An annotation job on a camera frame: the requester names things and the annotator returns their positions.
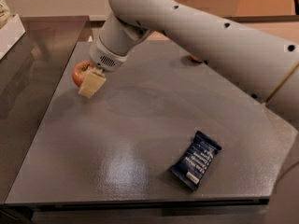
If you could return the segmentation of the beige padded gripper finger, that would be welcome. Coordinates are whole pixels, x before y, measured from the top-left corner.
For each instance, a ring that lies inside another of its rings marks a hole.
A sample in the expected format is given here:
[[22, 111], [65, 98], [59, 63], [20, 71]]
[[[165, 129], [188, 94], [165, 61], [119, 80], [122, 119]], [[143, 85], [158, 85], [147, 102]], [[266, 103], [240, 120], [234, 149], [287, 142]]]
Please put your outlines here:
[[102, 69], [90, 68], [87, 70], [78, 94], [91, 98], [106, 82], [106, 76]]

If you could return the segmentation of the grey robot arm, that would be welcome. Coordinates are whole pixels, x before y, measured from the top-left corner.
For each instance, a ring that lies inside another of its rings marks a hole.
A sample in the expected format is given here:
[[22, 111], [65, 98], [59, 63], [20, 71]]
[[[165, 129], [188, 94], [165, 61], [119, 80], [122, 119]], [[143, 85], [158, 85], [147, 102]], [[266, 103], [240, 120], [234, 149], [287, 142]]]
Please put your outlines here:
[[118, 69], [158, 32], [206, 62], [292, 125], [299, 120], [299, 45], [175, 0], [108, 0], [111, 13], [91, 45], [92, 63]]

